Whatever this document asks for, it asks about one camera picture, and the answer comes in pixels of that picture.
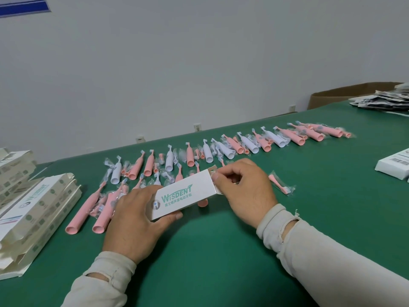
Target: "wall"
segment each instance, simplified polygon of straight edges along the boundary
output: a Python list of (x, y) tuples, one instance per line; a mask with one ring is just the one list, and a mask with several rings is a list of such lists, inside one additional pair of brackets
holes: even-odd
[(404, 0), (48, 2), (52, 13), (0, 20), (0, 146), (40, 162), (409, 81)]

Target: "forearm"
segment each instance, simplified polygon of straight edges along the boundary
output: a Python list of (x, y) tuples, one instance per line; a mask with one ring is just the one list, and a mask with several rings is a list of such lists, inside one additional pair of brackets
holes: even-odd
[(407, 306), (409, 281), (342, 246), (299, 220), (281, 240), (288, 220), (275, 206), (257, 228), (264, 245), (276, 251), (285, 270), (320, 306)]
[[(129, 258), (113, 252), (101, 252), (91, 267), (75, 279), (62, 307), (124, 306), (124, 293), (135, 269), (135, 263)], [(103, 277), (98, 279), (90, 275)]]

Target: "table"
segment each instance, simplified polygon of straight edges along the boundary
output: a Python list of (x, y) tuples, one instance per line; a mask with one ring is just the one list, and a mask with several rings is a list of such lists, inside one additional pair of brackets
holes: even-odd
[[(104, 175), (105, 157), (135, 161), (140, 150), (166, 153), (167, 144), (192, 146), (225, 133), (249, 133), (251, 128), (284, 127), (287, 122), (321, 122), (342, 126), (356, 138), (308, 139), (304, 146), (290, 143), (269, 153), (251, 155), (263, 170), (271, 170), (289, 185), (292, 196), (275, 190), (278, 201), (291, 212), (346, 247), (409, 278), (409, 205), (406, 181), (374, 170), (376, 162), (408, 147), (409, 119), (333, 103), (305, 112), (282, 115), (219, 129), (150, 141), (138, 145), (58, 160), (45, 175), (75, 174), (84, 194), (32, 266), (21, 278), (0, 282), (4, 306), (59, 306), (74, 279), (101, 250), (104, 235), (91, 230), (89, 218), (81, 231), (64, 228)], [(200, 162), (201, 169), (207, 167)], [(187, 175), (186, 165), (183, 174)], [(191, 206), (184, 217), (161, 237), (152, 255), (140, 263), (127, 289), (127, 306), (315, 306), (304, 288), (281, 267), (255, 230), (241, 222), (222, 196), (209, 206)]]

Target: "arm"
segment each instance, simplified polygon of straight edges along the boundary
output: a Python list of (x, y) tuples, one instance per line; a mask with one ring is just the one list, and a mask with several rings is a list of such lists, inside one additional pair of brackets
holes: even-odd
[(108, 226), (102, 252), (91, 267), (75, 279), (62, 307), (122, 307), (125, 290), (136, 265), (152, 252), (163, 232), (183, 214), (174, 212), (152, 223), (147, 203), (160, 186), (133, 190), (122, 196)]
[(219, 168), (212, 179), (234, 213), (257, 228), (264, 245), (277, 253), (284, 269), (320, 306), (408, 305), (408, 280), (286, 211), (267, 175), (252, 161), (242, 159)]

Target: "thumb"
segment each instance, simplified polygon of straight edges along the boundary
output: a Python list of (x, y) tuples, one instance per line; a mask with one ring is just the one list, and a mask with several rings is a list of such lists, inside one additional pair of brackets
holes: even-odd
[(236, 192), (236, 187), (225, 175), (215, 172), (212, 175), (212, 180), (215, 186), (227, 197), (231, 197)]
[(162, 235), (174, 221), (180, 219), (181, 217), (183, 217), (182, 212), (176, 211), (157, 220), (155, 222), (155, 227), (159, 236)]

